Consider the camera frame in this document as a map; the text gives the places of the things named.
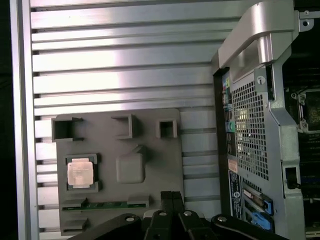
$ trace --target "metal handle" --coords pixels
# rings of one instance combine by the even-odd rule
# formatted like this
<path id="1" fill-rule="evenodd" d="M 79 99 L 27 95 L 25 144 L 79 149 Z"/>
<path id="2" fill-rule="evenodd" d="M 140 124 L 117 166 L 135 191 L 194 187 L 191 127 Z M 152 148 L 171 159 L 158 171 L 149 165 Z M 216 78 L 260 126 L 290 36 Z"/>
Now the metal handle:
<path id="1" fill-rule="evenodd" d="M 228 67 L 230 61 L 253 41 L 270 33 L 295 30 L 292 0 L 264 1 L 250 7 L 218 50 L 219 67 Z"/>

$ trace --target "gray plastic bracket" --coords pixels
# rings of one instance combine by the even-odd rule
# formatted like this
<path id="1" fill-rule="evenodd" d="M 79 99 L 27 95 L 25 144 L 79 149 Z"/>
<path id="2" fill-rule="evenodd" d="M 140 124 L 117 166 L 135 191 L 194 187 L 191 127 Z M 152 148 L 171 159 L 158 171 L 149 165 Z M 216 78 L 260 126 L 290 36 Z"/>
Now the gray plastic bracket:
<path id="1" fill-rule="evenodd" d="M 127 204 L 128 205 L 144 204 L 146 208 L 149 208 L 149 201 L 150 201 L 149 195 L 134 195 L 134 196 L 129 196 L 127 200 Z"/>
<path id="2" fill-rule="evenodd" d="M 177 138 L 178 126 L 176 119 L 160 119 L 156 122 L 156 137 L 161 138 Z"/>
<path id="3" fill-rule="evenodd" d="M 113 116 L 111 117 L 114 120 L 117 120 L 118 125 L 118 133 L 115 137 L 117 139 L 133 139 L 138 135 L 138 120 L 132 115 L 121 115 L 121 116 Z"/>
<path id="4" fill-rule="evenodd" d="M 116 159 L 116 180 L 120 184 L 139 184 L 146 178 L 146 148 L 135 147 L 132 152 Z"/>
<path id="5" fill-rule="evenodd" d="M 60 230 L 65 235 L 76 235 L 83 232 L 88 225 L 88 219 L 83 220 L 69 220 L 66 221 L 63 226 L 60 227 Z"/>
<path id="6" fill-rule="evenodd" d="M 75 124 L 81 123 L 82 118 L 72 117 L 71 119 L 56 119 L 53 118 L 52 122 L 52 142 L 73 142 L 82 141 L 83 137 L 74 136 Z"/>
<path id="7" fill-rule="evenodd" d="M 86 198 L 84 199 L 69 199 L 65 200 L 61 207 L 63 208 L 81 208 L 85 203 L 87 203 L 88 200 Z"/>

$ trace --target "metal screw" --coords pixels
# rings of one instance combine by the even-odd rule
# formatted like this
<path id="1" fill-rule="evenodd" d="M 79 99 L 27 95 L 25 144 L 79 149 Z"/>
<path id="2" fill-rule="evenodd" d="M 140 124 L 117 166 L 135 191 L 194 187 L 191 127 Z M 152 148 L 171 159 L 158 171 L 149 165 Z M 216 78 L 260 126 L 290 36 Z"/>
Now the metal screw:
<path id="1" fill-rule="evenodd" d="M 227 219 L 226 219 L 224 216 L 219 216 L 219 217 L 218 217 L 218 221 L 224 223 L 224 222 L 227 221 Z"/>
<path id="2" fill-rule="evenodd" d="M 185 212 L 183 213 L 183 215 L 185 215 L 185 216 L 191 216 L 191 215 L 192 215 L 192 212 L 190 212 L 190 211 L 185 211 Z"/>
<path id="3" fill-rule="evenodd" d="M 132 222 L 132 221 L 134 221 L 135 219 L 134 219 L 133 217 L 127 217 L 125 220 L 126 220 L 127 222 Z"/>

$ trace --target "perforated metal panel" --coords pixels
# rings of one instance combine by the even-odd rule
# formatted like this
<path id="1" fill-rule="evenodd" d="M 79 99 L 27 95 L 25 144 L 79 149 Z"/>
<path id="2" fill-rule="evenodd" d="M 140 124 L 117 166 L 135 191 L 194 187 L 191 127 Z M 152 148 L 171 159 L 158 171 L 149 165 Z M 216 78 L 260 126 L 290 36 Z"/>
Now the perforated metal panel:
<path id="1" fill-rule="evenodd" d="M 269 180 L 263 96 L 252 81 L 234 90 L 232 99 L 238 166 Z"/>

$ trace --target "expansion slot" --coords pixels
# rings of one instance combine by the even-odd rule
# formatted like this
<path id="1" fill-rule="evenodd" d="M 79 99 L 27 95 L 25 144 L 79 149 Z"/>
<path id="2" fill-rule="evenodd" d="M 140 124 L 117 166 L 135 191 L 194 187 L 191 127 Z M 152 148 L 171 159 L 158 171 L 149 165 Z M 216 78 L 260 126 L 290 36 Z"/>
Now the expansion slot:
<path id="1" fill-rule="evenodd" d="M 320 227 L 306 227 L 305 237 L 307 239 L 320 238 Z"/>
<path id="2" fill-rule="evenodd" d="M 250 201 L 252 201 L 253 204 L 261 210 L 261 212 L 265 212 L 270 216 L 274 215 L 274 203 L 269 197 L 256 191 L 245 182 L 243 183 L 243 187 L 243 194 L 250 199 Z"/>

